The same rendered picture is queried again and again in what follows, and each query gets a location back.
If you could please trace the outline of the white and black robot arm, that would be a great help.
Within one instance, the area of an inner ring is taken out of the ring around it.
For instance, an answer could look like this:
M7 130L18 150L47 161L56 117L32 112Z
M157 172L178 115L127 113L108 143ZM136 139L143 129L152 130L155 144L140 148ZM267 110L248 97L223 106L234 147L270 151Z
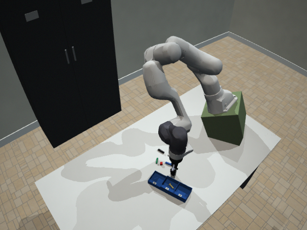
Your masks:
M187 65L201 83L207 110L211 114L226 113L238 98L219 84L216 75L223 69L221 60L179 37L171 36L165 43L149 47L144 52L144 60L142 72L148 94L154 99L171 101L177 114L177 117L159 126L158 134L169 145L168 157L180 160L193 152L187 135L192 123L176 89L168 85L163 65L179 60Z

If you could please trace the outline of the blue rack of labelled bins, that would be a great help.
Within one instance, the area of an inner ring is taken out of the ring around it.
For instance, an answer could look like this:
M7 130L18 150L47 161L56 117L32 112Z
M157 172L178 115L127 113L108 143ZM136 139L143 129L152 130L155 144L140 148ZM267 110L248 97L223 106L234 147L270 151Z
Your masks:
M157 171L154 171L148 180L148 184L158 188L159 190L171 195L172 197L186 202L192 188ZM169 185L171 184L173 188Z

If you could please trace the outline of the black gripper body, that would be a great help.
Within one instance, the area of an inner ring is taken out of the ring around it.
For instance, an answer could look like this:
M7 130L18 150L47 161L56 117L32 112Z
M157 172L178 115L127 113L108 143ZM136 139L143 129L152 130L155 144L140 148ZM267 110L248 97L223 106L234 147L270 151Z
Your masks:
M180 162L182 162L182 160L183 160L183 158L182 158L181 160L174 160L174 159L171 159L170 157L169 157L169 159L170 159L170 161L172 162L172 166L173 166L173 164L174 164L175 167L176 167L177 163L180 163Z

